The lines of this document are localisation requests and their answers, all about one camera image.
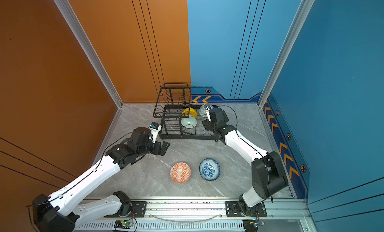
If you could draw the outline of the grey-green patterned bowl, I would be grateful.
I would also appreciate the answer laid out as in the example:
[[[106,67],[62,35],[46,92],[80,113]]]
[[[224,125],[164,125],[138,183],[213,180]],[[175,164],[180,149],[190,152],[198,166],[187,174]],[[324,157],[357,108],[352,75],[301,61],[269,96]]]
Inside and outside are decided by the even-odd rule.
[[[211,109],[213,109],[213,107],[209,103],[204,103],[199,109],[200,116],[202,116],[204,118],[208,118],[209,117],[209,111]]]

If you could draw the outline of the mint green bowl red rim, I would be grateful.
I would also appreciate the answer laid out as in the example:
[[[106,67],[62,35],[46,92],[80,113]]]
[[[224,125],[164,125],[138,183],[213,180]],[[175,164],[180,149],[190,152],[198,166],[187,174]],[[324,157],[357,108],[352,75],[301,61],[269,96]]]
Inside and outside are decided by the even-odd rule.
[[[181,119],[181,124],[187,129],[192,129],[197,126],[197,119],[193,116],[185,117]]]

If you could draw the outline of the yellow bowl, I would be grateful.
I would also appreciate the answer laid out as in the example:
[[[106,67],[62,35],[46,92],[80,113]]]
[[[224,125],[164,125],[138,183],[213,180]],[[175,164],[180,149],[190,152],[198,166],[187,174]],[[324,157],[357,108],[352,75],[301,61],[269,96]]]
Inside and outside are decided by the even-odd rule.
[[[195,109],[193,109],[192,107],[190,108],[186,108],[184,111],[183,111],[183,114],[185,115],[189,115],[189,116],[193,116],[194,118],[198,118],[198,114],[197,114],[197,111]]]

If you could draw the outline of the blue white floral bowl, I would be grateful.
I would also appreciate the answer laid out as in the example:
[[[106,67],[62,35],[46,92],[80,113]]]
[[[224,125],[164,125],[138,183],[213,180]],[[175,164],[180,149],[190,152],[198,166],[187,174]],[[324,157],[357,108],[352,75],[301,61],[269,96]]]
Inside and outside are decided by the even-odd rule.
[[[200,163],[199,172],[203,179],[207,181],[214,181],[219,178],[221,168],[216,160],[206,158]]]

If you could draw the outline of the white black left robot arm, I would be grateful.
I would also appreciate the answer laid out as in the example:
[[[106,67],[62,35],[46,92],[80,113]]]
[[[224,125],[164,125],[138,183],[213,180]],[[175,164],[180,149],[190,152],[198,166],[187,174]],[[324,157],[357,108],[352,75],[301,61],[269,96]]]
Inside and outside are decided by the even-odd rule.
[[[132,201],[122,191],[95,202],[81,202],[108,178],[147,154],[164,156],[170,144],[157,141],[161,129],[155,122],[149,127],[134,129],[129,138],[110,145],[95,165],[71,183],[49,196],[37,196],[28,210],[33,228],[38,232],[72,232],[105,216],[134,216]]]

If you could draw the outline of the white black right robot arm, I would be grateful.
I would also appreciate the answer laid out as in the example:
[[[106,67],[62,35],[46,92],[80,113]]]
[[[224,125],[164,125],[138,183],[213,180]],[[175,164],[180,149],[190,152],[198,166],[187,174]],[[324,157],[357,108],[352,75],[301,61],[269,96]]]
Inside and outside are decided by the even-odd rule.
[[[201,110],[207,118],[203,126],[212,131],[215,139],[234,149],[251,166],[251,188],[240,195],[238,206],[245,217],[256,213],[259,204],[289,185],[286,169],[281,156],[275,152],[268,152],[259,148],[246,139],[236,126],[228,124],[229,118],[220,107],[203,105]]]

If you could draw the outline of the green circuit board left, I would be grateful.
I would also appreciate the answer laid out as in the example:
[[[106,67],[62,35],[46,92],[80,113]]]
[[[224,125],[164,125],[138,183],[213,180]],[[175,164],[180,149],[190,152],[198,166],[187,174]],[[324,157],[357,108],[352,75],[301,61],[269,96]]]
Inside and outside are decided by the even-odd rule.
[[[135,223],[128,220],[115,221],[114,231],[126,231],[135,227]]]

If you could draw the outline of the green circuit board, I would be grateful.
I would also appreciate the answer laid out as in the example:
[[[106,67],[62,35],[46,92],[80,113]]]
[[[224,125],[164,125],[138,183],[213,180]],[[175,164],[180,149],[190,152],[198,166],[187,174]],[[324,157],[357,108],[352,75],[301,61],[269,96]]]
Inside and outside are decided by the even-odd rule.
[[[245,232],[257,232],[259,228],[264,225],[265,222],[262,220],[243,220],[243,227]]]
[[[135,227],[135,223],[128,220],[115,221],[114,231],[126,231]]]

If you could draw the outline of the green circuit board right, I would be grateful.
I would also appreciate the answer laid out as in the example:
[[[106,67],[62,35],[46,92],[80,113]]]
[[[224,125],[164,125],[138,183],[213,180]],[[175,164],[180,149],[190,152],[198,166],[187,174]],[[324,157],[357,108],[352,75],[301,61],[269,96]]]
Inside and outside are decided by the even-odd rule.
[[[243,227],[245,232],[257,232],[259,228],[264,225],[265,222],[262,220],[243,220]]]

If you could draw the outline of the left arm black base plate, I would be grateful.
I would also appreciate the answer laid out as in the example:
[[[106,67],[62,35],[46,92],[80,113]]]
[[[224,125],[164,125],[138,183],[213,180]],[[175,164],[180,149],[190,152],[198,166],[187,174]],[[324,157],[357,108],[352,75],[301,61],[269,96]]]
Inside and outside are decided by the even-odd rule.
[[[133,201],[131,202],[130,210],[125,215],[107,215],[105,218],[144,218],[147,209],[146,201]]]

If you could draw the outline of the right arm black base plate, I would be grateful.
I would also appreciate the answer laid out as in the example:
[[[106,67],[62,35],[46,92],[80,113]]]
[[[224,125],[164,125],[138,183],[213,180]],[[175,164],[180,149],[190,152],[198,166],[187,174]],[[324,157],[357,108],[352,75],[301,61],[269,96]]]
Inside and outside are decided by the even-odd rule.
[[[226,201],[225,206],[226,206],[226,216],[229,218],[234,218],[234,217],[265,218],[267,217],[267,210],[264,202],[261,202],[250,208],[244,202]]]

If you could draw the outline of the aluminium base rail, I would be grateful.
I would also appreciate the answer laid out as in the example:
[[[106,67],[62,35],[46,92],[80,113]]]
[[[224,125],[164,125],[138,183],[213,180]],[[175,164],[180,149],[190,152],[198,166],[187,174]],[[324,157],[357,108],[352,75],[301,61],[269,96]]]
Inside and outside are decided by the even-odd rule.
[[[143,198],[144,218],[100,218],[84,224],[77,232],[245,232],[243,220],[262,220],[258,232],[315,232],[317,228],[303,200],[275,199],[264,201],[267,217],[226,216],[226,201],[230,198]],[[115,221],[128,220],[135,227],[114,231]]]

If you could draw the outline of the aluminium corner post right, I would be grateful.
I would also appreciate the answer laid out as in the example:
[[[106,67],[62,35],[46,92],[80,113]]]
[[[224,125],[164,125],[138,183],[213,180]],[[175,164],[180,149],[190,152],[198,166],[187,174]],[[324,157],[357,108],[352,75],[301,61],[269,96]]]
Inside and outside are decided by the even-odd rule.
[[[271,70],[271,73],[267,79],[267,82],[265,84],[265,87],[262,91],[262,94],[260,96],[258,105],[259,108],[263,108],[282,69],[283,66],[291,52],[291,49],[293,45],[295,44],[295,41],[308,17],[308,14],[310,13],[310,10],[314,4],[315,0],[301,0],[301,3],[298,7],[298,10],[294,16],[294,19],[291,23],[291,26],[288,30],[288,33],[286,35],[286,38],[283,42],[283,45],[281,47],[281,50],[277,56],[277,59],[274,63],[274,66]]]

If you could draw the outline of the aluminium corner post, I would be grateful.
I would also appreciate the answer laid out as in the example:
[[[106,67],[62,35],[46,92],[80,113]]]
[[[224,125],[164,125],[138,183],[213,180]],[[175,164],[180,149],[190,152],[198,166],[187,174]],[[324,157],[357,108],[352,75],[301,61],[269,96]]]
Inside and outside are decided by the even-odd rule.
[[[123,101],[68,0],[53,0],[117,108]]]
[[[281,50],[277,56],[277,59],[274,63],[274,66],[271,70],[271,73],[267,79],[267,82],[265,84],[265,87],[262,91],[262,94],[260,96],[258,105],[259,108],[263,108],[282,69],[283,66],[291,52],[291,49],[293,45],[295,44],[295,41],[308,17],[308,14],[310,13],[310,10],[314,4],[315,0],[301,0],[301,3],[298,7],[298,10],[294,16],[294,19],[291,23],[291,26],[288,30],[288,33],[286,35],[286,38],[283,42],[283,45],[281,47]]]

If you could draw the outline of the aluminium corner post left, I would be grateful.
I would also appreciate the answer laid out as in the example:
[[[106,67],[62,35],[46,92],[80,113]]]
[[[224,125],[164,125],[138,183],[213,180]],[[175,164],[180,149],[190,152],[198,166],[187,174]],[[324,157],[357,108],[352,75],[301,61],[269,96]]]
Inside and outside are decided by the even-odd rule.
[[[68,0],[53,0],[117,108],[123,101]]]

